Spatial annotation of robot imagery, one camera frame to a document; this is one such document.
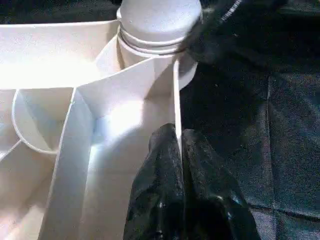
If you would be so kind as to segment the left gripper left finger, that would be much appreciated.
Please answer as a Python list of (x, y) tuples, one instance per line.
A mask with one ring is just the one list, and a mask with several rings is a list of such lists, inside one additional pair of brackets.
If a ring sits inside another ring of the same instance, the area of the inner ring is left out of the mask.
[(185, 184), (176, 128), (152, 133), (148, 154), (133, 180), (123, 231), (125, 240), (181, 240)]

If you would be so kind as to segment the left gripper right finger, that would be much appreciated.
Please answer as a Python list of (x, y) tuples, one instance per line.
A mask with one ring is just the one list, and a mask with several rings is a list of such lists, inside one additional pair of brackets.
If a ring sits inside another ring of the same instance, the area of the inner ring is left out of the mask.
[(182, 132), (186, 235), (189, 240), (258, 240), (255, 219), (235, 177), (206, 137)]

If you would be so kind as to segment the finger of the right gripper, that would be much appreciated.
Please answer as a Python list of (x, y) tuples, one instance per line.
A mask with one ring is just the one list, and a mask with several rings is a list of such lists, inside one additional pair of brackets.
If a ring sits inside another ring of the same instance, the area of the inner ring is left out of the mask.
[(202, 0), (202, 12), (179, 45), (195, 61), (211, 64), (249, 32), (251, 0)]

